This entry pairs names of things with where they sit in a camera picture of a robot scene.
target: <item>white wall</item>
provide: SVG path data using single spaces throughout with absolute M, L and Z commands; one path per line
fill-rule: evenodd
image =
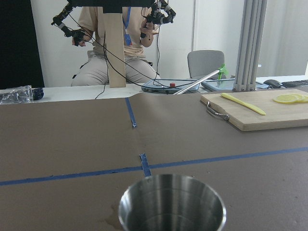
M 52 18 L 67 4 L 66 0 L 31 0 L 31 4 L 45 86 L 70 86 L 72 76 L 86 62 L 91 45 L 72 46 L 71 38 L 65 38 L 60 29 L 51 26 Z M 192 49 L 223 51 L 226 67 L 230 74 L 235 74 L 244 0 L 169 0 L 169 5 L 177 16 L 173 24 L 161 26 L 158 41 L 161 77 L 189 78 L 187 54 Z M 80 9 L 72 12 L 75 19 Z M 78 28 L 70 17 L 64 23 Z M 145 54 L 156 68 L 156 44 L 146 48 Z
M 307 41 L 308 1 L 268 0 L 257 76 L 304 75 Z

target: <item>white desk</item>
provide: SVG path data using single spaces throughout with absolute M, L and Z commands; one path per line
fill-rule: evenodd
M 268 79 L 275 79 L 280 82 L 308 79 L 307 76 L 278 76 L 278 77 L 258 77 L 258 82 L 264 82 Z M 104 86 L 82 86 L 82 87 L 56 87 L 44 88 L 44 97 L 35 103 L 55 102 L 55 101 L 73 101 L 73 100 L 93 100 L 104 89 Z M 198 90 L 205 93 L 203 87 Z M 125 88 L 110 88 L 106 85 L 105 92 L 98 99 L 125 98 L 138 93 L 163 95 L 161 93 L 146 93 L 141 90 L 140 86 L 135 84 L 127 84 Z

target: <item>keyboard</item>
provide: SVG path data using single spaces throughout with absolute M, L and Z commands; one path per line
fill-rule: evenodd
M 308 79 L 307 80 L 298 80 L 298 81 L 288 81 L 288 82 L 283 82 L 282 84 L 286 88 L 304 87 L 304 86 L 308 86 Z

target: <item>wooden board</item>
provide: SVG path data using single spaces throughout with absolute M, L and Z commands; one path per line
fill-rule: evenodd
M 308 126 L 308 103 L 281 104 L 273 101 L 274 97 L 289 93 L 308 96 L 307 92 L 297 89 L 230 93 L 244 102 L 261 108 L 266 115 L 259 115 L 221 97 L 220 94 L 204 94 L 201 96 L 201 101 L 204 103 L 210 101 L 211 108 L 221 114 L 229 114 L 230 123 L 242 131 Z
M 107 52 L 111 65 L 121 75 L 125 76 L 124 64 L 124 39 L 123 39 L 123 22 L 121 13 L 104 13 L 104 25 L 106 28 L 107 49 L 114 54 Z M 110 88 L 126 87 L 126 80 L 108 64 L 108 76 Z

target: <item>tablet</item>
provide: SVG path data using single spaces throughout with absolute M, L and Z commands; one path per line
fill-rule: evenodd
M 141 89 L 145 92 L 158 92 L 163 94 L 173 94 L 181 89 L 186 88 L 188 85 L 197 81 L 196 79 L 156 79 L 145 83 Z M 199 89 L 196 85 L 186 91 L 185 93 L 196 93 Z

